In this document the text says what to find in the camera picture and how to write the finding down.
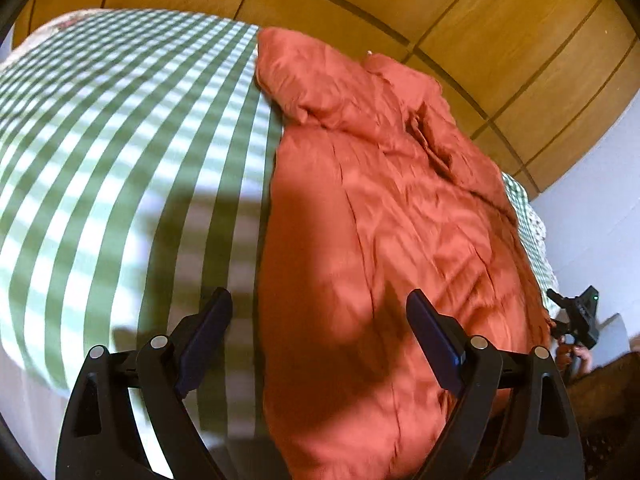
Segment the person's right hand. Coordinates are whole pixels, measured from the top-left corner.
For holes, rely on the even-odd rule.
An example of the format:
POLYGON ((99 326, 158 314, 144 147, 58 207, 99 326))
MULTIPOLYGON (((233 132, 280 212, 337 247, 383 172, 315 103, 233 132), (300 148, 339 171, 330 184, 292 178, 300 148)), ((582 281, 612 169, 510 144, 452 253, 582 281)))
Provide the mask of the person's right hand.
POLYGON ((567 385, 593 369, 591 349, 598 342, 599 332, 592 323, 578 325, 560 321, 548 322, 551 336, 558 343, 555 363, 567 385))

